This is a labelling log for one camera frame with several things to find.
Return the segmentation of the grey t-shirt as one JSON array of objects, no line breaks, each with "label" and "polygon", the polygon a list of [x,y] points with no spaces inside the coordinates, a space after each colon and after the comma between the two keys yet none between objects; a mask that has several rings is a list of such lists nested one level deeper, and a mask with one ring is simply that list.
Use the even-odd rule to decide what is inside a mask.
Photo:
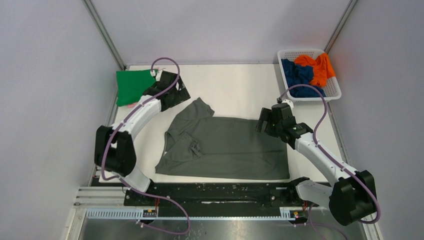
[{"label": "grey t-shirt", "polygon": [[243,180],[288,180],[287,146],[255,130],[256,120],[220,117],[201,98],[164,134],[158,174]]}]

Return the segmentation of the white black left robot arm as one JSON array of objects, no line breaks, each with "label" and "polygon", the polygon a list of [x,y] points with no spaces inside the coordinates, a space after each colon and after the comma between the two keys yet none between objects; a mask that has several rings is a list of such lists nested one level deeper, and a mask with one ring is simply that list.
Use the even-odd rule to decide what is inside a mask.
[{"label": "white black left robot arm", "polygon": [[154,83],[141,95],[131,111],[111,126],[96,130],[94,162],[105,180],[118,179],[129,188],[145,192],[151,179],[137,166],[134,140],[156,115],[190,99],[179,73],[153,73]]}]

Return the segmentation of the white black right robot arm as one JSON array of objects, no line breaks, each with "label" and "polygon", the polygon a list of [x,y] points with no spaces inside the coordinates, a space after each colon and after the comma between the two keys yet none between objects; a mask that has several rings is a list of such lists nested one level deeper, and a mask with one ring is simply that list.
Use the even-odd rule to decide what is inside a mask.
[{"label": "white black right robot arm", "polygon": [[306,157],[326,178],[322,185],[301,177],[293,180],[297,196],[304,201],[327,208],[342,226],[356,221],[373,224],[381,217],[373,175],[358,171],[337,159],[317,138],[306,123],[298,123],[290,102],[280,102],[262,108],[256,125],[257,132],[279,138],[293,150]]}]

